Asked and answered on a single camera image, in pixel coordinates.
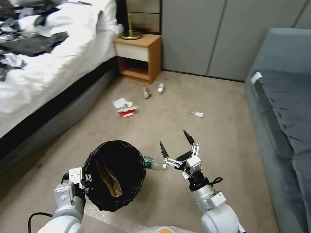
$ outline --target crumpled paper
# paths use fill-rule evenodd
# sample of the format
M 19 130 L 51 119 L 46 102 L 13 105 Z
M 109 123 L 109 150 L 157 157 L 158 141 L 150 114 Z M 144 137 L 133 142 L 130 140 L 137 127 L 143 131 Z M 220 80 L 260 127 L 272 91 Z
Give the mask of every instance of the crumpled paper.
M 118 100 L 114 101 L 114 102 L 113 102 L 113 106 L 114 106 L 116 109 L 119 109 L 119 108 L 125 108 L 125 107 L 132 107 L 132 106 L 133 106 L 133 103 L 127 101 L 127 100 L 123 97 L 123 98 L 121 98 L 121 99 L 118 99 Z
M 197 117 L 203 117 L 204 113 L 200 113 L 200 112 L 191 112 L 191 114 L 197 116 Z

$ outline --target white bedsheet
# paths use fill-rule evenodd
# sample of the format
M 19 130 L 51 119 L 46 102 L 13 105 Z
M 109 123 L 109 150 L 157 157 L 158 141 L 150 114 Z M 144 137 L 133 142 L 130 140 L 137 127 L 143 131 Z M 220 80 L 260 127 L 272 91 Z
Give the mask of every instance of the white bedsheet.
M 26 67 L 11 70 L 6 80 L 0 82 L 0 138 L 76 80 L 115 56 L 113 40 L 117 28 L 96 33 L 98 8 L 76 4 L 62 4 L 59 8 L 58 15 L 54 13 L 50 21 L 56 24 L 65 19 L 69 23 L 51 25 L 39 32 L 48 35 L 67 31 L 69 37 L 51 53 L 37 57 L 19 55 Z

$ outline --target carpet floor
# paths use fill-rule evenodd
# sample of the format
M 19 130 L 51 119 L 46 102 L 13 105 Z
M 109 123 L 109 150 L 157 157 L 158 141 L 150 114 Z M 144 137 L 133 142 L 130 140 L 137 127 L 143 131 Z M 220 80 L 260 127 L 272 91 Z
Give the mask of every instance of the carpet floor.
M 159 83 L 165 84 L 162 95 L 157 94 Z M 245 230 L 278 232 L 243 83 L 162 72 L 148 87 L 153 96 L 145 99 L 141 83 L 116 81 L 81 122 L 3 174 L 0 232 L 26 232 L 32 213 L 53 213 L 53 190 L 62 174 L 83 166 L 101 143 L 124 140 L 161 161 L 159 141 L 172 158 L 190 149 L 183 129 L 200 142 L 204 175 L 210 180 L 223 177 L 214 188 L 224 193 Z M 112 102 L 121 97 L 138 106 L 134 116 L 118 115 Z M 204 117 L 190 111 L 203 112 Z M 170 225 L 203 233 L 202 213 L 188 186 L 173 168 L 148 170 L 136 199 L 114 213 L 100 212 L 87 200 L 85 232 L 131 233 L 140 227 Z M 33 232 L 47 221 L 45 216 L 34 217 Z

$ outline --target brass lamp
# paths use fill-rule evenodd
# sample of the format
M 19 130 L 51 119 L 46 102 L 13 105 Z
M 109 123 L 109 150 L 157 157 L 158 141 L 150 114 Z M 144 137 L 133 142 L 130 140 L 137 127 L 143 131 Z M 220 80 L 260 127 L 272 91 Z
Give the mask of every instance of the brass lamp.
M 128 4 L 127 0 L 125 0 L 125 2 L 126 2 L 126 10 L 127 10 L 127 20 L 129 22 L 129 30 L 123 32 L 121 38 L 127 39 L 127 40 L 139 39 L 139 38 L 143 37 L 143 34 L 141 32 L 132 30 L 131 12 L 130 12 L 129 7 L 128 7 L 129 4 Z

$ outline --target nightstand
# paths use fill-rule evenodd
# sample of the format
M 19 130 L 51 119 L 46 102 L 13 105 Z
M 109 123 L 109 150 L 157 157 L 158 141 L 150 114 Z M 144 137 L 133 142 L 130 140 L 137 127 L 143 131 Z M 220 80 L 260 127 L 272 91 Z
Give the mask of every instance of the nightstand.
M 122 77 L 152 83 L 161 70 L 161 36 L 146 34 L 137 40 L 114 41 Z

